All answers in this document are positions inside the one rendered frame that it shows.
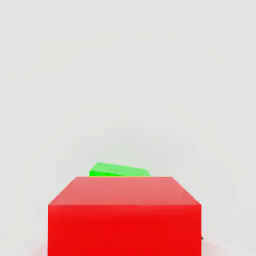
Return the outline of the small red cube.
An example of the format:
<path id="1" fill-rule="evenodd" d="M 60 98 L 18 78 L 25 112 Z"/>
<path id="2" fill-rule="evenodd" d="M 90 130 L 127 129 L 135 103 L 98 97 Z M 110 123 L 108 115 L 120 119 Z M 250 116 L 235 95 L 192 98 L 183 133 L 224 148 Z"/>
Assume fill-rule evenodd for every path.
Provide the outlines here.
<path id="1" fill-rule="evenodd" d="M 202 256 L 202 206 L 172 177 L 76 177 L 48 205 L 47 256 Z"/>

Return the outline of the small green cube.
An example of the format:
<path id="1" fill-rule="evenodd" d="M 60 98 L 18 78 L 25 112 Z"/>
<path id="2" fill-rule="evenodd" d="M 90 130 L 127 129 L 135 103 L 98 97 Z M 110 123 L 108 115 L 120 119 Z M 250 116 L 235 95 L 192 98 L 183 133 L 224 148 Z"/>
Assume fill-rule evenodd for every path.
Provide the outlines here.
<path id="1" fill-rule="evenodd" d="M 150 177 L 148 170 L 111 163 L 97 162 L 89 171 L 90 177 Z"/>

